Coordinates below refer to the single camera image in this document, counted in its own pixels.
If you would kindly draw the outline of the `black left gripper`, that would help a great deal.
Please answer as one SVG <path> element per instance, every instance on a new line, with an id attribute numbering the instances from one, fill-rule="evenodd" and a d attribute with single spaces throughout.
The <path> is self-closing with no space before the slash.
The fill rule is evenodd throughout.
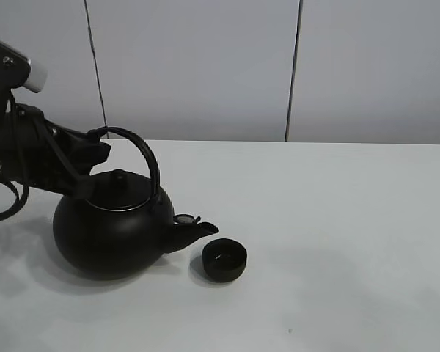
<path id="1" fill-rule="evenodd" d="M 107 161 L 105 130 L 76 131 L 57 125 L 41 110 L 17 105 L 0 112 L 0 180 L 17 182 L 72 198 L 90 198 L 94 166 Z"/>

